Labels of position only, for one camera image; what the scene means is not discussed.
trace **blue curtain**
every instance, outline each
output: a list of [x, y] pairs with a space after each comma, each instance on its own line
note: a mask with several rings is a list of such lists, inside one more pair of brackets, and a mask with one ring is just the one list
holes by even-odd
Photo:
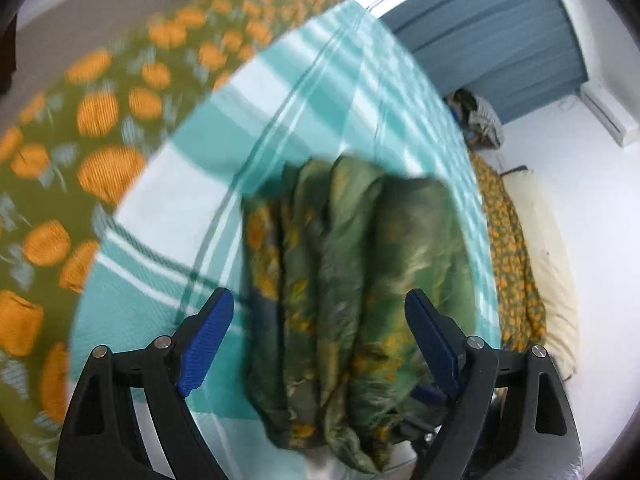
[[466, 87], [505, 123], [587, 80], [561, 0], [407, 0], [382, 20], [441, 95]]

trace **plaid blanket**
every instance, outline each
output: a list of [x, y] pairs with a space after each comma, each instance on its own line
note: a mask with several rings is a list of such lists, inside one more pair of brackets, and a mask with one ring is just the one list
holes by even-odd
[[[460, 131], [412, 56], [348, 0], [244, 65], [149, 162], [107, 227], [86, 282], [70, 342], [71, 380], [97, 344], [114, 352], [146, 346], [224, 285], [237, 299], [234, 320], [188, 398], [223, 470], [233, 480], [359, 477], [324, 450], [277, 449], [241, 380], [248, 311], [241, 196], [278, 177], [286, 162], [345, 152], [401, 175], [436, 174], [449, 186], [472, 267], [475, 332], [497, 347], [486, 221]], [[136, 409], [143, 418], [141, 397]], [[168, 473], [157, 439], [144, 433], [152, 463]], [[411, 459], [399, 449], [383, 475], [408, 476]]]

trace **floor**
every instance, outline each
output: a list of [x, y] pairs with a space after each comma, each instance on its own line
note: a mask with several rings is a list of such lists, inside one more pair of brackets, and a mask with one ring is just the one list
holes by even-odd
[[45, 89], [82, 54], [93, 50], [160, 10], [188, 0], [66, 0], [18, 30], [18, 69], [0, 97], [0, 132], [31, 97]]

